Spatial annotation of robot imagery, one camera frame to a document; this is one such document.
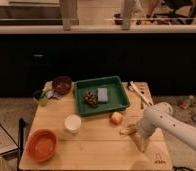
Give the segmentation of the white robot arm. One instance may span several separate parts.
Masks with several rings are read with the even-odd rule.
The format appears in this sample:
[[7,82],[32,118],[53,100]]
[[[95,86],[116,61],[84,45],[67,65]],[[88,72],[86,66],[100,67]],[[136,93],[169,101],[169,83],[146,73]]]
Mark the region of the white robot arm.
[[135,132],[130,135],[139,151],[144,152],[149,138],[157,128],[169,132],[196,151],[196,128],[175,119],[173,108],[166,102],[147,107],[142,118],[135,124]]

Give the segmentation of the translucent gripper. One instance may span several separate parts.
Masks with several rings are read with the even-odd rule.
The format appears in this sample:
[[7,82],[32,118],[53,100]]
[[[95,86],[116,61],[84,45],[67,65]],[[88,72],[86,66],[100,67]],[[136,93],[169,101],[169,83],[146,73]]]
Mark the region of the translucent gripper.
[[150,143],[149,138],[144,138],[140,136],[138,133],[133,133],[130,138],[133,140],[135,145],[137,146],[138,150],[144,153]]

